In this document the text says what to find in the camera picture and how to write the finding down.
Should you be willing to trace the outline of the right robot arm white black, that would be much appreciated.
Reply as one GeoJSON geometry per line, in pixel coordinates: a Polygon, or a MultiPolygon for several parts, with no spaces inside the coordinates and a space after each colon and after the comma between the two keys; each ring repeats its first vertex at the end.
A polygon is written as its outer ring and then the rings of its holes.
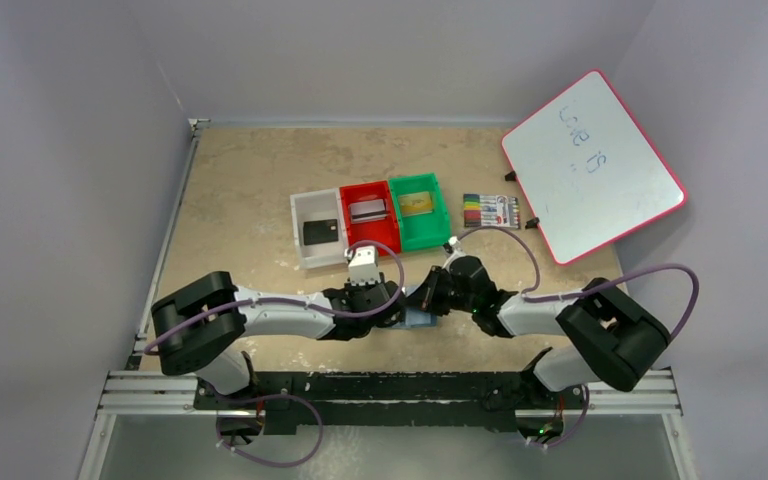
{"type": "Polygon", "coordinates": [[[470,255],[433,267],[406,303],[435,316],[468,313],[491,337],[566,337],[570,346],[547,348],[525,368],[552,392],[595,381],[629,392],[671,340],[659,320],[605,278],[591,280],[582,291],[537,302],[498,288],[482,262],[470,255]]]}

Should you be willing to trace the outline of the blue card holder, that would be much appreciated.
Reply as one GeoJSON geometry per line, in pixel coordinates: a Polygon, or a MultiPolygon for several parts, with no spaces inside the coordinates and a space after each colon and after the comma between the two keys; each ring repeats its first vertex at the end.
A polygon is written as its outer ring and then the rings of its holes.
{"type": "MultiPolygon", "coordinates": [[[[405,297],[406,287],[409,287],[409,286],[405,286],[403,288],[404,297],[405,297]]],[[[406,297],[405,297],[404,314],[401,320],[396,324],[397,328],[418,329],[418,328],[435,327],[436,325],[437,325],[437,317],[434,314],[424,313],[422,311],[407,307],[406,297]]]]}

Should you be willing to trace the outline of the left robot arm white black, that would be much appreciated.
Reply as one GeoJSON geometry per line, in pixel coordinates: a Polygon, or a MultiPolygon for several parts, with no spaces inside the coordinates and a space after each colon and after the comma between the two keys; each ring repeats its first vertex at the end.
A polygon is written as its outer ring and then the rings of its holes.
{"type": "Polygon", "coordinates": [[[237,339],[349,341],[398,322],[405,304],[394,281],[278,295],[239,287],[228,272],[215,271],[152,305],[155,339],[144,352],[158,357],[166,376],[194,374],[219,394],[231,395],[254,381],[250,356],[232,347],[237,339]]]}

